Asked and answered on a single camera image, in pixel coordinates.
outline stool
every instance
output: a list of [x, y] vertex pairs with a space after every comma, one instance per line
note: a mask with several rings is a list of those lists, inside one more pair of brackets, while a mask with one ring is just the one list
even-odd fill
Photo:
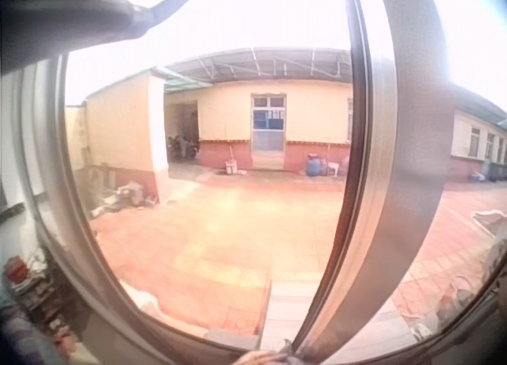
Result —
[[328, 168], [328, 175], [330, 177], [337, 177], [338, 176], [338, 169], [340, 168], [340, 165], [335, 163], [335, 162], [329, 162], [327, 164], [327, 168]]

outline metal roof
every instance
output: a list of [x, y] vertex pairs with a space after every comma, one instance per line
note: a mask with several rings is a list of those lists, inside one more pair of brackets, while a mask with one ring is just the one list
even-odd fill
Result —
[[457, 108], [507, 131], [507, 112], [468, 89], [456, 87]]
[[167, 93], [195, 89], [197, 84], [259, 79], [352, 82], [350, 51], [325, 48], [246, 48], [197, 56], [163, 69], [178, 76], [168, 77], [176, 82], [166, 83]]

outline courtyard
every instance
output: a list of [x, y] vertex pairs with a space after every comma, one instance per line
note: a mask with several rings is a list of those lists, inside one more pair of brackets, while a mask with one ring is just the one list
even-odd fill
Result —
[[[153, 295], [162, 314], [202, 329], [257, 335], [272, 282], [322, 278], [344, 179], [262, 171], [229, 177], [198, 165], [172, 166], [170, 179], [169, 202], [90, 222], [119, 280]], [[391, 296], [404, 317], [434, 310], [457, 275], [480, 286], [494, 240], [470, 213], [505, 210], [506, 200], [502, 183], [448, 185], [424, 245]]]

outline blue container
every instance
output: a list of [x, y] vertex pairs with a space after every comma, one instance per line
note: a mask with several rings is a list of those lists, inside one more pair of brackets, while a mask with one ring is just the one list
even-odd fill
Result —
[[307, 176], [317, 177], [320, 175], [320, 158], [316, 154], [309, 154], [307, 160]]

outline building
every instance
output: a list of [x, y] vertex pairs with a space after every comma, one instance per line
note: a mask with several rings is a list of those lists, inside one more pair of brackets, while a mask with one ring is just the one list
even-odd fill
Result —
[[[464, 89], [449, 178], [466, 181], [486, 159], [507, 164], [507, 113]], [[304, 170], [308, 154], [346, 162], [353, 121], [348, 51], [248, 49], [202, 56], [126, 78], [67, 107], [75, 171], [102, 168], [169, 195], [167, 137], [200, 145], [201, 165]]]
[[484, 162], [507, 165], [507, 113], [468, 90], [456, 90], [449, 178], [466, 181]]

